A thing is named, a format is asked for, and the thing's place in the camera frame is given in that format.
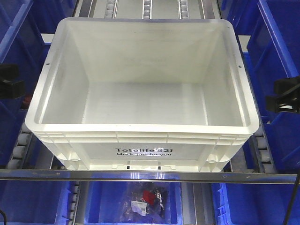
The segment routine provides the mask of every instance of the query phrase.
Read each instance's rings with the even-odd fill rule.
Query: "red item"
[[[145,200],[145,202],[149,203],[149,205],[154,205],[154,199],[156,198],[156,196],[150,191],[144,190],[142,198]]]

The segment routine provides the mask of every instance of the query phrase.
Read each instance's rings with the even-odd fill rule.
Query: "plastic bag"
[[[128,182],[124,192],[118,222],[163,224],[169,183]]]

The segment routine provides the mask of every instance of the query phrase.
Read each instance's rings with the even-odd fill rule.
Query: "label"
[[[146,202],[131,201],[130,205],[133,212],[137,212],[143,217],[146,216],[146,209],[147,209]]]
[[[122,149],[115,148],[117,156],[171,156],[173,149],[154,148],[154,149]]]

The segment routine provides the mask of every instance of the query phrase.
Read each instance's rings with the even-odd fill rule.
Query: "plastic crate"
[[[222,0],[221,17],[230,21],[237,35],[251,35],[259,17],[258,0]]]
[[[212,184],[218,225],[282,225],[292,185]],[[298,192],[289,225],[300,224]]]
[[[268,140],[278,170],[298,169],[300,164],[300,115],[264,110],[265,96],[274,95],[274,82],[299,75],[300,1],[260,0],[261,16],[248,43],[257,79],[256,99],[271,125]]]
[[[66,225],[73,182],[0,181],[0,206],[11,225]]]
[[[275,94],[276,80],[299,75],[300,1],[260,0],[258,6],[261,15],[247,48],[267,96]]]
[[[259,121],[228,21],[68,18],[26,124],[67,169],[219,172]]]
[[[71,17],[77,0],[34,0],[32,13],[41,33],[54,33],[58,23]]]
[[[0,63],[19,66],[26,92],[32,93],[42,65],[39,58],[44,42],[30,13],[32,0],[0,0]],[[20,109],[22,98],[1,100],[13,113]]]
[[[42,64],[44,42],[30,14],[32,0],[0,0],[0,63],[15,63],[26,92],[33,93]],[[0,165],[5,165],[15,144],[24,115],[23,97],[0,100]]]
[[[151,216],[140,217],[132,222],[122,223],[121,216],[125,212],[124,194],[128,189],[135,185],[135,182],[91,182],[89,195],[86,203],[85,223],[86,225],[128,225],[128,224],[155,224],[141,222],[144,220],[152,220]],[[157,183],[157,186],[165,187],[167,201],[165,203],[165,218],[164,225],[181,225],[182,218],[182,203],[181,190],[179,183]]]

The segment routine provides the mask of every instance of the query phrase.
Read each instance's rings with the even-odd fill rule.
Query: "metal bar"
[[[211,0],[199,0],[200,14],[203,19],[214,19],[214,10]]]
[[[215,224],[214,206],[210,184],[201,184],[203,197],[203,210],[206,225]]]
[[[293,184],[295,174],[0,169],[0,180],[162,181]]]
[[[95,12],[95,8],[96,8],[96,4],[97,4],[97,0],[93,0],[92,5],[90,7],[90,14],[89,17],[94,17],[94,12]]]
[[[201,184],[198,183],[193,184],[193,193],[194,193],[194,204],[195,204],[195,212],[196,212],[196,225],[204,225],[205,214],[204,214]]]
[[[180,0],[178,0],[178,17],[179,17],[180,20],[182,19]]]
[[[79,17],[89,17],[95,0],[83,0]]]
[[[196,213],[192,183],[181,184],[181,201],[183,224],[196,224]]]

